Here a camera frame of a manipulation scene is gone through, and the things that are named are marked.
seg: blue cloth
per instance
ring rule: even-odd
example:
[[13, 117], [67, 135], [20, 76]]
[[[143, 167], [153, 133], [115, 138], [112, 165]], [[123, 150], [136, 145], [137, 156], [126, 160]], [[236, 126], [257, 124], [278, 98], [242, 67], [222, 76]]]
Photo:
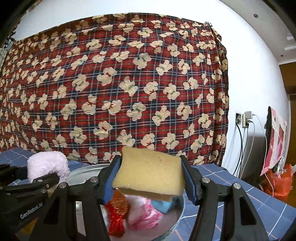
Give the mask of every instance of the blue cloth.
[[[25, 166], [27, 164], [28, 157], [30, 157], [31, 155], [32, 153], [30, 151], [25, 151], [20, 148], [8, 150], [0, 153], [0, 164], [9, 163], [12, 166]], [[71, 171], [85, 165], [87, 164], [77, 161], [69, 161], [69, 167]], [[293, 220], [295, 219], [295, 208], [254, 188], [253, 186], [231, 175], [223, 168], [218, 167], [215, 164], [206, 164], [195, 167], [199, 169], [200, 173], [203, 176], [207, 176], [215, 183], [223, 185], [240, 183], [244, 190], [247, 192], [259, 216], [261, 217], [261, 220], [264, 224], [270, 240], [282, 238], [291, 226]], [[28, 183], [28, 180], [16, 180], [14, 183], [12, 183], [12, 185], [25, 183]], [[190, 237], [197, 216], [198, 207], [192, 205], [192, 202], [187, 199], [186, 194], [184, 194], [184, 198], [184, 214], [179, 225], [177, 226], [177, 229], [167, 237], [167, 241], [187, 241]], [[223, 220], [223, 205], [223, 203], [218, 204], [217, 220], [213, 241], [220, 240]]]
[[167, 213], [175, 206], [175, 200], [172, 199], [171, 202], [151, 200], [151, 205], [161, 213]]

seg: sponge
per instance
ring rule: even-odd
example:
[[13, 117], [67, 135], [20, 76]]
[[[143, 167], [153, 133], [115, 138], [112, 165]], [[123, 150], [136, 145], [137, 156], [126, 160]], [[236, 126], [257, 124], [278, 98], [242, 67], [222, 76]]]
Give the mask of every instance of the sponge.
[[181, 158], [146, 148], [122, 148], [113, 188], [123, 194], [170, 202], [184, 192]]

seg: pink fluffy cloth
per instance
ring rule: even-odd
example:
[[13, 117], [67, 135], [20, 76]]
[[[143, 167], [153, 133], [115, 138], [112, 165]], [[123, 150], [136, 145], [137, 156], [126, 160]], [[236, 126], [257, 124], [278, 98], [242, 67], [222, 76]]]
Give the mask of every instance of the pink fluffy cloth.
[[130, 205], [127, 223], [132, 231], [152, 229], [158, 225], [163, 214], [154, 209], [151, 200], [143, 197], [126, 196]]
[[35, 178], [56, 173], [59, 183], [66, 182], [70, 175], [68, 160], [59, 151], [39, 152], [28, 159], [28, 179], [32, 183]]

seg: wall outlet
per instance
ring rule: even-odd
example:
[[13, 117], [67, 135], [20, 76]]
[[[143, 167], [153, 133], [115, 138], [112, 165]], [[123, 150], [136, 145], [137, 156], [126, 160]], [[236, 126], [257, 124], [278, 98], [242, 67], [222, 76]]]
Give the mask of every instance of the wall outlet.
[[238, 125], [240, 125], [242, 123], [242, 114], [241, 113], [235, 114], [235, 123]]

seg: power adapter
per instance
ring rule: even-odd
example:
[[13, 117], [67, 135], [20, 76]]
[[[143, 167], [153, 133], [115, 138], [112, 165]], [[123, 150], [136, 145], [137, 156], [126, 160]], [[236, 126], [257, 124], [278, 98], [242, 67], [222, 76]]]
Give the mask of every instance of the power adapter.
[[252, 119], [253, 118], [252, 111], [246, 111], [244, 114], [245, 114], [246, 119]]

